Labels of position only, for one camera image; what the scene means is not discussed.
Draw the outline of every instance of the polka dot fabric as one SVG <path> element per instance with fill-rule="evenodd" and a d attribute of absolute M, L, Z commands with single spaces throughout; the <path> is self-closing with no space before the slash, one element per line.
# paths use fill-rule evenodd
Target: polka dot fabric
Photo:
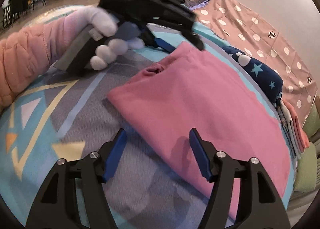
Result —
<path fill-rule="evenodd" d="M 317 85 L 300 56 L 273 26 L 236 0 L 210 0 L 194 12 L 199 21 L 233 47 L 268 65 L 283 79 L 283 95 L 303 124 Z"/>

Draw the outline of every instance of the orange triangle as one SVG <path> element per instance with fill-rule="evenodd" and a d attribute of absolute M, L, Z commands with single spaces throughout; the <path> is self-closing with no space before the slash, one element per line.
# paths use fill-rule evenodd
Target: orange triangle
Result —
<path fill-rule="evenodd" d="M 11 145 L 13 145 L 13 143 L 16 141 L 17 135 L 15 133 L 9 132 L 7 133 L 6 137 L 5 137 L 5 144 L 7 146 L 7 153 L 11 147 Z"/>

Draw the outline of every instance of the wooden floor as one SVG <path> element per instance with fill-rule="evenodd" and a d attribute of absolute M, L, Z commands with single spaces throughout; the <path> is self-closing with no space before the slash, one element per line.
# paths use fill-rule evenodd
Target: wooden floor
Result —
<path fill-rule="evenodd" d="M 48 10 L 54 9 L 56 7 L 64 6 L 64 5 L 97 5 L 99 0 L 46 0 L 46 6 L 42 5 L 41 0 L 39 0 L 32 9 L 32 13 L 30 10 L 27 11 L 28 15 L 24 14 L 20 16 L 20 19 L 17 20 L 13 27 L 7 27 L 4 30 L 0 30 L 0 40 L 3 38 L 7 38 L 13 32 L 18 32 L 27 22 L 34 19 L 40 14 L 45 13 Z"/>

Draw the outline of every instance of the navy blue star fabric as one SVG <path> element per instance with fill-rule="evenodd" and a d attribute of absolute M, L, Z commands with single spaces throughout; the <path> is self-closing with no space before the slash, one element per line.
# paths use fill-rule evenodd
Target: navy blue star fabric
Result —
<path fill-rule="evenodd" d="M 223 50 L 243 67 L 266 94 L 270 102 L 277 107 L 280 104 L 283 85 L 283 80 L 279 74 L 266 64 L 255 58 L 249 57 L 237 48 L 224 46 Z"/>

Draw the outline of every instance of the gloved hand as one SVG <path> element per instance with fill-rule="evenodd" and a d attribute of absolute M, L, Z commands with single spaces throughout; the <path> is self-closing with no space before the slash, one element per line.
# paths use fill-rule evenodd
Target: gloved hand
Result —
<path fill-rule="evenodd" d="M 118 20 L 103 8 L 83 7 L 65 18 L 64 25 L 68 27 L 65 29 L 66 42 L 71 44 L 88 24 L 92 24 L 104 36 L 113 36 L 118 30 L 117 22 Z M 137 37 L 129 41 L 113 39 L 108 45 L 97 47 L 96 55 L 91 58 L 90 65 L 94 70 L 102 70 L 114 62 L 118 55 L 125 54 L 129 49 L 140 49 L 144 46 L 144 42 Z"/>

